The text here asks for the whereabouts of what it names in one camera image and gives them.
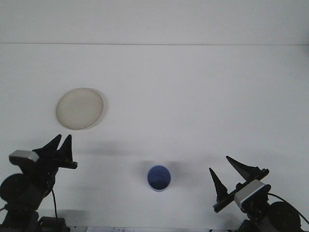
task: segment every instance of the white tabletop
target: white tabletop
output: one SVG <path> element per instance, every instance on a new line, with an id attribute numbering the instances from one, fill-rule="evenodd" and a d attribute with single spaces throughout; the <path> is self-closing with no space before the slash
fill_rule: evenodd
<path id="1" fill-rule="evenodd" d="M 13 151 L 72 134 L 79 167 L 60 169 L 55 184 L 68 225 L 237 228 L 246 215 L 236 204 L 212 208 L 209 167 L 229 191 L 243 181 L 226 155 L 269 168 L 271 192 L 309 215 L 308 46 L 2 44 L 0 53 L 0 179 L 19 172 Z M 73 131 L 55 108 L 77 87 L 106 105 L 98 124 Z M 172 175 L 161 193 L 146 181 L 155 164 Z M 51 196 L 40 209 L 53 215 Z"/>

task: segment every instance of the white backdrop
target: white backdrop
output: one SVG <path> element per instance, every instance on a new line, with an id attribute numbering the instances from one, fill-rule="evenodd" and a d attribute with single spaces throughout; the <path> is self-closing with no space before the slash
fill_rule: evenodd
<path id="1" fill-rule="evenodd" d="M 0 43 L 309 44 L 307 0 L 1 0 Z"/>
<path id="2" fill-rule="evenodd" d="M 229 191 L 243 181 L 226 155 L 269 168 L 271 192 L 309 215 L 308 46 L 2 44 L 0 53 L 0 180 L 19 172 L 8 161 L 16 149 L 72 134 L 79 167 L 59 170 L 55 184 L 67 224 L 236 228 L 246 215 L 234 203 L 212 208 L 209 167 Z M 77 87 L 99 90 L 105 109 L 72 131 L 55 107 Z M 146 182 L 154 164 L 171 171 L 162 193 Z M 48 196 L 41 216 L 52 208 Z"/>

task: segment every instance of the plate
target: plate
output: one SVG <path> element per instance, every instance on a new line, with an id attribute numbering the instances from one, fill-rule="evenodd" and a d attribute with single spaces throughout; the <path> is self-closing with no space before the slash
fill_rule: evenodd
<path id="1" fill-rule="evenodd" d="M 103 98 L 92 88 L 76 88 L 66 93 L 58 102 L 56 117 L 68 129 L 86 129 L 101 117 Z"/>

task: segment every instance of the black cable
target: black cable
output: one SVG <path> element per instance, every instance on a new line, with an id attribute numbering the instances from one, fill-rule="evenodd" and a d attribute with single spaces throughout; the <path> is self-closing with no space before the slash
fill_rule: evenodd
<path id="1" fill-rule="evenodd" d="M 287 204 L 289 204 L 291 207 L 293 207 L 297 212 L 298 212 L 298 214 L 307 222 L 307 224 L 309 225 L 309 221 L 294 207 L 294 206 L 292 206 L 290 203 L 288 203 L 285 199 L 283 199 L 283 198 L 281 198 L 281 197 L 279 197 L 279 196 L 277 196 L 277 195 L 275 195 L 275 194 L 272 194 L 272 193 L 268 193 L 268 195 L 269 196 L 273 196 L 273 197 L 277 197 L 278 199 L 280 199 L 281 201 L 283 201 L 283 202 L 285 202 L 285 203 L 287 203 Z"/>
<path id="2" fill-rule="evenodd" d="M 53 199 L 54 199 L 55 216 L 56 216 L 56 220 L 58 220 L 57 206 L 56 206 L 56 197 L 55 197 L 55 193 L 54 193 L 54 190 L 53 190 L 53 189 L 52 189 L 52 195 L 53 195 Z"/>

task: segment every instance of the cup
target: cup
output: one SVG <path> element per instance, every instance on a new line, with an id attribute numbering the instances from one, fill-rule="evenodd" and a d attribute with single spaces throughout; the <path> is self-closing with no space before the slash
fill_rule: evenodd
<path id="1" fill-rule="evenodd" d="M 169 186 L 170 173 L 166 167 L 156 165 L 149 170 L 147 180 L 154 191 L 162 192 Z"/>

